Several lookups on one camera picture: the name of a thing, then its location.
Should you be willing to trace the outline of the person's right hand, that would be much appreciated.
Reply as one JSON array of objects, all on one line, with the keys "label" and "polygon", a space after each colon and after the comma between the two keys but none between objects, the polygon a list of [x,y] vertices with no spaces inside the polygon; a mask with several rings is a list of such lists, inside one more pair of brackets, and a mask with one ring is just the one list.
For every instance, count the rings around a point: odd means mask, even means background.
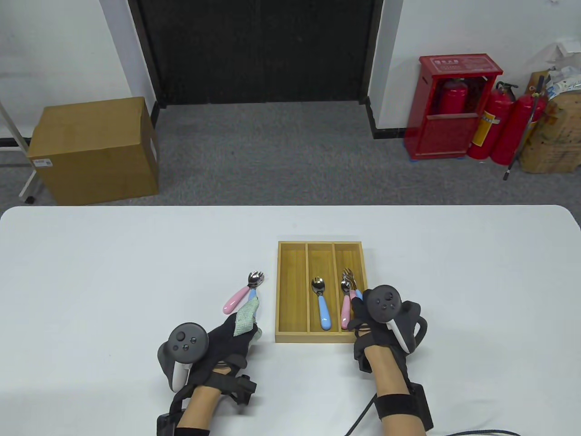
[{"label": "person's right hand", "polygon": [[394,332],[388,329],[386,324],[376,322],[372,319],[367,309],[367,292],[361,297],[351,300],[351,308],[354,311],[354,318],[349,322],[347,329],[355,333],[354,359],[359,364],[362,372],[371,373],[371,363],[365,356],[365,350],[371,346],[388,348],[392,351],[399,370],[405,378],[408,377],[406,364],[407,353],[403,350]]}]

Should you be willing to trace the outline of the person's left hand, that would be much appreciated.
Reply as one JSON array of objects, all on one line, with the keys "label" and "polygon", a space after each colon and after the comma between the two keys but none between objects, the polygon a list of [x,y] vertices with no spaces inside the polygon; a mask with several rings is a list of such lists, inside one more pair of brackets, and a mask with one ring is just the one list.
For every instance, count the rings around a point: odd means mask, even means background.
[{"label": "person's left hand", "polygon": [[203,385],[220,365],[229,369],[231,375],[245,369],[250,342],[259,331],[255,320],[251,318],[251,321],[248,332],[234,336],[236,314],[230,314],[223,324],[209,332],[209,347],[201,360],[192,365],[187,380],[189,386]]}]

